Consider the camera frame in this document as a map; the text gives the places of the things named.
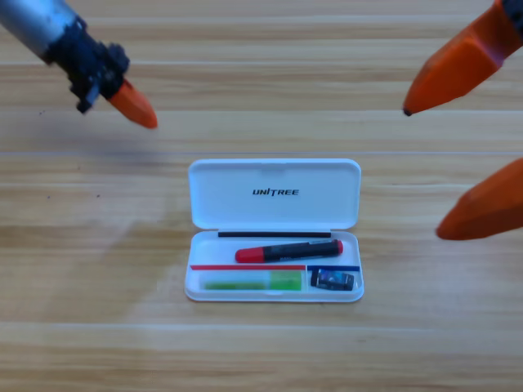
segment wood grain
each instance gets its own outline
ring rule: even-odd
[[[406,118],[425,59],[487,0],[70,2],[121,42],[159,110],[144,131],[0,30],[0,390],[519,392],[520,230],[434,235],[523,155],[516,53]],[[366,293],[209,304],[183,281],[200,158],[352,158]]]

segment red marker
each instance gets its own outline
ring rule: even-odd
[[[332,241],[291,243],[274,245],[272,247],[240,249],[236,252],[236,261],[239,263],[271,263],[308,257],[333,257],[342,253],[342,241],[334,239]]]

